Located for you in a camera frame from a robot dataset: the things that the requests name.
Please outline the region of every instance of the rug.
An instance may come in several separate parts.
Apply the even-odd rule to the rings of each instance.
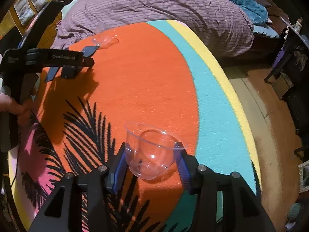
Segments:
[[[75,79],[60,73],[44,83],[41,74],[29,127],[21,130],[20,151],[9,153],[16,208],[28,229],[66,172],[75,175],[104,164],[126,140],[126,121],[175,133],[218,173],[238,171],[260,194],[261,176],[254,140],[235,91],[199,38],[178,21],[163,20],[107,30],[70,46],[81,51],[93,38],[116,36],[99,49],[92,69]],[[176,164],[144,181],[128,170],[109,205],[119,231],[174,231],[190,228],[196,196],[183,191]],[[87,231],[86,196],[83,229]],[[217,220],[222,217],[218,195]]]

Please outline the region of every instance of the finger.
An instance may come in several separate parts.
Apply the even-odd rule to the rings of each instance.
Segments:
[[[35,87],[33,87],[33,88],[31,89],[30,94],[31,94],[32,96],[34,96],[34,95],[36,95],[37,93],[38,93],[37,89],[36,89]]]
[[[23,108],[24,108],[24,110],[25,110],[25,111],[26,111],[26,110],[29,110],[29,109],[32,107],[32,104],[33,104],[33,102],[32,102],[32,99],[31,99],[31,98],[26,99],[26,100],[24,101],[24,103],[23,103]]]
[[[29,123],[30,110],[24,111],[21,115],[17,117],[18,124],[21,126],[26,126]]]
[[[21,114],[24,108],[8,95],[0,94],[0,112],[10,112],[12,114]]]

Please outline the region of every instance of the wooden wall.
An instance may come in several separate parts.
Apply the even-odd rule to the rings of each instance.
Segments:
[[[30,4],[30,7],[31,9],[34,11],[35,14],[37,14],[37,11],[34,7],[34,5],[32,4],[32,2],[30,0],[29,1],[29,4]],[[22,25],[18,19],[18,15],[15,11],[15,8],[14,8],[14,5],[11,6],[10,8],[10,13],[12,15],[12,18],[19,30],[19,32],[21,33],[21,35],[24,35],[25,33],[25,30],[28,28],[28,25],[30,24],[31,20],[30,19],[26,25]],[[39,44],[38,44],[38,47],[39,48],[50,48],[50,46],[52,45],[54,39],[55,39],[55,36],[57,34],[56,30],[55,30],[55,27],[56,27],[56,23],[61,19],[61,12],[58,14],[58,16],[56,17],[55,21],[50,24],[46,31],[44,32]]]
[[[10,12],[8,11],[0,23],[0,38],[2,39],[14,27],[15,23],[11,17]]]

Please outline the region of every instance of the screw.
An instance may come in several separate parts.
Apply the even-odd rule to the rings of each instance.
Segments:
[[[98,170],[100,172],[104,172],[106,169],[107,169],[107,166],[104,166],[104,165],[98,167]]]
[[[233,172],[232,173],[232,176],[235,178],[235,179],[238,179],[240,177],[240,174],[237,173],[237,172]]]
[[[207,167],[205,165],[198,165],[197,169],[203,172],[206,171]]]
[[[73,176],[74,176],[74,174],[73,174],[73,173],[68,172],[68,173],[66,173],[66,174],[65,174],[65,176],[64,176],[64,177],[65,177],[66,179],[71,179]]]

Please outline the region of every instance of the teal foam stripe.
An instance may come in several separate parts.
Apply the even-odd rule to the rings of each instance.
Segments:
[[[189,43],[167,22],[147,22],[163,32],[180,50],[194,81],[199,109],[199,133],[195,156],[217,173],[239,172],[256,192],[250,155],[234,110],[212,72]],[[168,231],[178,222],[176,231],[190,227],[195,201],[183,194],[167,219]],[[222,217],[222,210],[217,218]]]

